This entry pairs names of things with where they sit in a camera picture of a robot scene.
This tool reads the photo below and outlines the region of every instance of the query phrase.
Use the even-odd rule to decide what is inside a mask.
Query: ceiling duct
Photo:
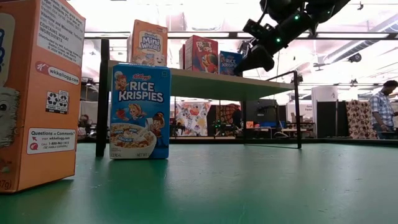
[[[392,16],[388,20],[377,25],[375,28],[371,29],[369,32],[398,32],[398,14]],[[373,44],[379,42],[380,40],[356,40],[352,41],[338,50],[334,51],[325,56],[323,62],[325,64],[331,64],[343,60],[349,56],[352,56],[361,50],[372,46]]]

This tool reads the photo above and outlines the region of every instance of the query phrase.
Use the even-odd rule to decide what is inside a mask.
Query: cartoon elf character
[[[141,106],[138,105],[137,103],[129,104],[129,112],[131,118],[124,117],[123,120],[125,121],[129,121],[130,119],[137,120],[143,118],[146,115],[146,113],[142,111]]]
[[[206,54],[202,56],[201,63],[205,71],[209,73],[218,73],[218,59],[215,54]]]
[[[165,125],[163,113],[157,112],[152,120],[153,123],[150,125],[150,131],[152,131],[157,138],[156,146],[167,146],[166,144],[164,144],[162,136],[162,128],[164,128]]]
[[[127,87],[127,77],[121,72],[115,72],[114,74],[116,81],[114,83],[114,88],[116,90],[126,90]]]

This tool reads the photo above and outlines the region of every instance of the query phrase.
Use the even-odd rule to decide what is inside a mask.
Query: man
[[[389,80],[383,84],[380,92],[373,95],[370,99],[372,109],[372,125],[377,131],[379,139],[392,139],[395,136],[388,136],[383,132],[394,131],[394,122],[392,118],[398,116],[398,112],[392,109],[388,95],[390,95],[398,86],[395,80]]]

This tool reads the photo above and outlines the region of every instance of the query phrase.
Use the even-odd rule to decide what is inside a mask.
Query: blue cereal box
[[[235,75],[234,69],[241,63],[242,55],[232,52],[221,51],[218,56],[218,64],[220,66],[220,74],[222,75]],[[243,73],[239,73],[236,76],[241,77]]]
[[[113,67],[112,159],[168,158],[170,85],[167,67]]]

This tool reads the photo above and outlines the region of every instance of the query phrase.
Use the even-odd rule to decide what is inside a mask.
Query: orange cereal box
[[[75,174],[84,30],[65,0],[0,0],[0,193]]]
[[[139,20],[127,39],[127,62],[139,65],[167,65],[167,28]]]

